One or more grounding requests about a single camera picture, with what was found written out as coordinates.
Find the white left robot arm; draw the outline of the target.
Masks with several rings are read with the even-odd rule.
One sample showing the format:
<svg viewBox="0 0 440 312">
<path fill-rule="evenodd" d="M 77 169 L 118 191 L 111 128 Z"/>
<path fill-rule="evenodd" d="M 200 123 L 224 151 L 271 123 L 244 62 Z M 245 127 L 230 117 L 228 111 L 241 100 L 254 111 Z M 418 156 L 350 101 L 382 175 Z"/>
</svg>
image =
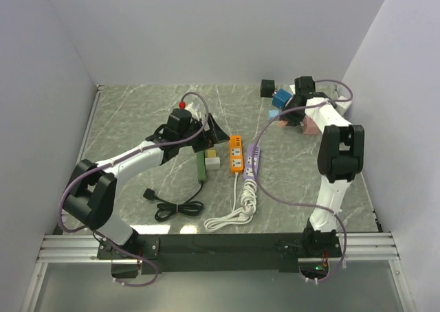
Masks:
<svg viewBox="0 0 440 312">
<path fill-rule="evenodd" d="M 60 202 L 62 210 L 110 241 L 121 258 L 132 257 L 138 248 L 138 233 L 113 210 L 120 187 L 140 173 L 161 166 L 191 147 L 198 153 L 230 137 L 212 114 L 196 118 L 188 109 L 173 109 L 166 123 L 159 126 L 136 147 L 104 161 L 80 161 Z"/>
</svg>

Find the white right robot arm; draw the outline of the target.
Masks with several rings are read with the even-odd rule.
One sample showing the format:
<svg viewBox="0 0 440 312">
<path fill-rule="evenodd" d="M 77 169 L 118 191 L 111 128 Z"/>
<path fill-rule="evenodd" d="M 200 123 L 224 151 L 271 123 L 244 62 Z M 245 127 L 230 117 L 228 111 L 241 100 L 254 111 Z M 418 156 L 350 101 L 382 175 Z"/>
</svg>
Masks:
<svg viewBox="0 0 440 312">
<path fill-rule="evenodd" d="M 330 98 L 316 89 L 311 76 L 294 81 L 294 94 L 283 108 L 283 118 L 292 126 L 311 120 L 322 134 L 317 167 L 321 175 L 316 206 L 302 235 L 302 250 L 320 256 L 337 248 L 338 213 L 343 198 L 364 165 L 364 128 L 354 125 L 344 115 L 352 104 L 353 93 L 343 83 L 349 97 Z"/>
</svg>

